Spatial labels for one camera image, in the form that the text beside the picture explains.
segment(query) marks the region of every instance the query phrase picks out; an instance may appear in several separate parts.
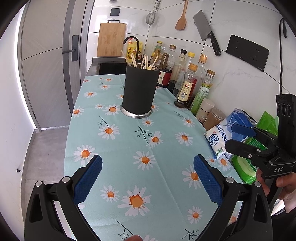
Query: door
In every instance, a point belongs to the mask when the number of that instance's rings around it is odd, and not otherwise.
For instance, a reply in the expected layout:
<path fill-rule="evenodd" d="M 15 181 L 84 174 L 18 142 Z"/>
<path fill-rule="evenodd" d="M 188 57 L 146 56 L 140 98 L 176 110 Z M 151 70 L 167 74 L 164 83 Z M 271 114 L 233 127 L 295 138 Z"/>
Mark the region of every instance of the door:
<path fill-rule="evenodd" d="M 20 29 L 20 73 L 23 73 L 28 107 L 40 128 L 70 123 L 81 79 L 86 75 L 87 34 L 82 32 L 88 29 L 93 2 L 31 0 L 28 3 Z"/>

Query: silver base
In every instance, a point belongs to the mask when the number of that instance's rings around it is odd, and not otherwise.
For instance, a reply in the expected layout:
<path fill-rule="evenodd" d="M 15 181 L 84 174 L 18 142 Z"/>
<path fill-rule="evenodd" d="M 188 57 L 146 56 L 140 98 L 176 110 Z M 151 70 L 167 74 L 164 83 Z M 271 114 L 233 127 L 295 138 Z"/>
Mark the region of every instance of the silver base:
<path fill-rule="evenodd" d="M 121 112 L 122 112 L 123 114 L 125 114 L 126 116 L 128 116 L 128 117 L 132 117 L 132 118 L 135 118 L 135 119 L 143 119 L 143 118 L 146 118 L 146 117 L 148 117 L 148 116 L 150 116 L 150 115 L 152 114 L 152 109 L 151 109 L 151 110 L 150 110 L 148 113 L 146 113 L 146 114 L 136 115 L 136 114 L 133 114 L 133 113 L 130 113 L 130 112 L 126 111 L 126 110 L 122 107 L 122 105 L 120 105 L 120 110 L 121 110 Z"/>

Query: light strip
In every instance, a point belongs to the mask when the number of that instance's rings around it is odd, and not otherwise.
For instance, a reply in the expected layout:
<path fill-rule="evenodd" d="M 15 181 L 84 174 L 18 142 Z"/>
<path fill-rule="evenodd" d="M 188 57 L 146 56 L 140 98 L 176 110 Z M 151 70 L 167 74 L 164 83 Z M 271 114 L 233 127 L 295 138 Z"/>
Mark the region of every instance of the light strip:
<path fill-rule="evenodd" d="M 26 100 L 25 100 L 25 97 L 24 97 L 24 93 L 22 91 L 22 85 L 20 83 L 20 73 L 19 73 L 19 68 L 18 68 L 18 59 L 17 59 L 17 43 L 18 43 L 18 35 L 19 35 L 19 30 L 20 30 L 20 22 L 21 22 L 21 19 L 22 19 L 22 14 L 24 12 L 24 8 L 25 6 L 23 6 L 21 8 L 21 10 L 19 11 L 19 17 L 18 17 L 18 20 L 17 20 L 17 26 L 16 26 L 16 29 L 15 29 L 15 45 L 14 45 L 14 57 L 15 57 L 15 75 L 16 75 L 16 78 L 17 78 L 17 85 L 18 85 L 18 89 L 19 89 L 19 92 L 20 92 L 20 97 L 22 99 L 22 103 L 24 105 L 24 108 L 26 110 L 26 113 L 28 115 L 28 118 L 33 126 L 34 129 L 37 129 L 33 119 L 32 119 L 32 116 L 29 112 L 29 109 L 28 109 L 28 106 L 27 106 L 27 103 L 26 103 Z"/>

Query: faucet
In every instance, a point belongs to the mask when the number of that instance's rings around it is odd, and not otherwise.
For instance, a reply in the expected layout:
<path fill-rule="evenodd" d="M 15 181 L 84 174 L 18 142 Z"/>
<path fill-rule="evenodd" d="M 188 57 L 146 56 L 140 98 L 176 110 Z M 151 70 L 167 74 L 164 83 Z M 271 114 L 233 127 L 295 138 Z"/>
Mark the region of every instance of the faucet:
<path fill-rule="evenodd" d="M 125 44 L 128 39 L 135 39 L 137 41 L 137 54 L 136 54 L 136 61 L 137 61 L 138 60 L 138 54 L 139 54 L 140 42 L 135 36 L 129 36 L 122 43 Z"/>

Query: table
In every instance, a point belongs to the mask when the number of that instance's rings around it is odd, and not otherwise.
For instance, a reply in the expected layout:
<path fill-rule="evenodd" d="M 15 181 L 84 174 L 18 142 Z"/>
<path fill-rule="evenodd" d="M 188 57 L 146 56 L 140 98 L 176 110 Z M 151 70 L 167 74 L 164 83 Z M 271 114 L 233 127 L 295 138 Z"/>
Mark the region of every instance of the table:
<path fill-rule="evenodd" d="M 86 201 L 79 205 L 101 240 L 195 240 L 213 216 L 211 202 L 193 159 L 202 154 L 224 176 L 241 180 L 223 156 L 214 153 L 205 129 L 175 97 L 158 87 L 153 113 L 132 119 L 121 113 L 124 75 L 86 77 L 69 127 L 64 175 L 72 176 L 98 154 L 103 168 Z M 238 203 L 231 222 L 235 221 Z"/>

